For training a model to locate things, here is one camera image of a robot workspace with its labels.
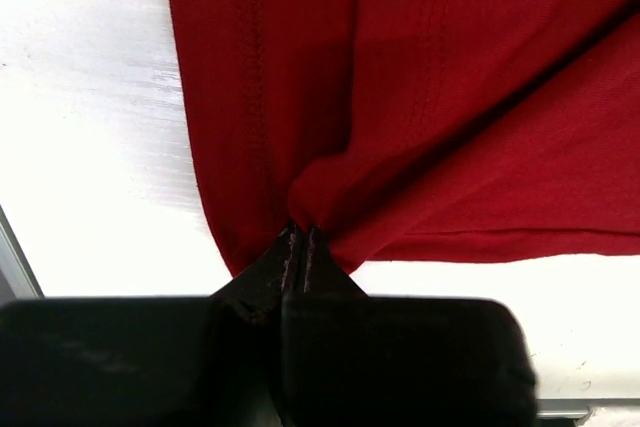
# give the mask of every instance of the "red cloth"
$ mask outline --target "red cloth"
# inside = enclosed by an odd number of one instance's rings
[[[638,0],[170,0],[232,273],[289,218],[367,259],[640,253]]]

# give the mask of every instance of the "red fabric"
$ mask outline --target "red fabric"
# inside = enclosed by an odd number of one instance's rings
[[[367,259],[640,253],[638,0],[170,0],[237,274],[289,218]]]

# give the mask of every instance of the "folded fabric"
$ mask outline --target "folded fabric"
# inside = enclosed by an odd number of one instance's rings
[[[640,254],[639,0],[170,0],[238,274],[292,218],[340,265]]]

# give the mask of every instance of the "red shirt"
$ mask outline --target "red shirt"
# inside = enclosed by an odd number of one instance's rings
[[[170,0],[237,274],[289,218],[367,259],[640,253],[638,0]]]

